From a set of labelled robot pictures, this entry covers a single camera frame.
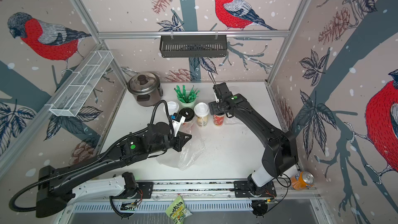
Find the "clear plastic carrier bag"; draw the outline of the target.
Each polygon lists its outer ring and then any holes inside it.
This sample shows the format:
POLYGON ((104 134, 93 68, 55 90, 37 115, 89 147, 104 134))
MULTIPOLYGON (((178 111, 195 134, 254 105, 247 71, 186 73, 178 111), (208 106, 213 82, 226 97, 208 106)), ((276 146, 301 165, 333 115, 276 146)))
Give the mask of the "clear plastic carrier bag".
POLYGON ((176 152, 170 149, 166 154, 157 157, 156 161, 159 164, 180 170, 186 170, 194 165, 205 152, 205 143, 200 130, 195 124, 190 128, 183 129, 184 133, 192 135, 192 139, 183 146, 182 151, 176 152))

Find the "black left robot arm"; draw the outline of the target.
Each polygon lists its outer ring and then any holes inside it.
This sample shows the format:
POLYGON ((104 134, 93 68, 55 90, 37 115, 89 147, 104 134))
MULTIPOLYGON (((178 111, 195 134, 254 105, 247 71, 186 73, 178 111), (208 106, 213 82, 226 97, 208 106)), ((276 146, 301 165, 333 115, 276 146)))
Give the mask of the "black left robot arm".
POLYGON ((190 134, 176 131, 174 116, 168 116, 167 122, 155 123, 159 101, 144 129, 129 133, 111 144, 105 152, 72 166, 55 169, 46 166, 39 172, 39 181, 24 187, 9 201, 14 212, 35 212, 36 217, 44 218, 64 210, 72 200, 78 197, 83 184, 109 171, 130 166, 134 163, 165 154, 169 149, 180 152, 192 138, 190 134), (36 205, 17 206, 16 200, 29 190, 37 188, 36 205))

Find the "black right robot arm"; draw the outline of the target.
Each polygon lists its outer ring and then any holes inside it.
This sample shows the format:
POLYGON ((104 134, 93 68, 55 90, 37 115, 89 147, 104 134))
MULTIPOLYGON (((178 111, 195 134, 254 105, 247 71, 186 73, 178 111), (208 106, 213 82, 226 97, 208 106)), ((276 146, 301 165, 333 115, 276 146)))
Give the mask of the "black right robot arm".
POLYGON ((265 193, 266 185, 298 163, 296 139, 292 132, 276 128, 262 117, 241 94, 233 94, 226 83, 215 84, 216 100, 208 104, 212 115, 226 114, 244 123, 264 147, 262 166, 247 179, 254 196, 265 193))

